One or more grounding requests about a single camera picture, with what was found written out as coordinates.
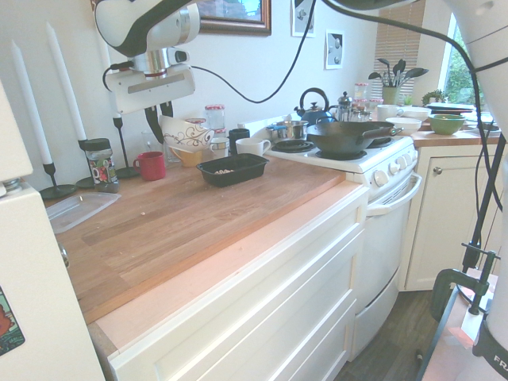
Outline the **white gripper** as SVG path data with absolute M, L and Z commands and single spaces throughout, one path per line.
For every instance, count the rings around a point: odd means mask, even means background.
M 195 91 L 194 76 L 187 64 L 169 67 L 166 75 L 154 79 L 146 78 L 139 71 L 119 71 L 107 75 L 106 84 L 114 93 L 118 113 L 129 114 L 145 109 L 147 123 L 161 144 L 164 143 L 164 134 L 155 105 L 160 104 L 164 116 L 174 117 L 172 101 Z

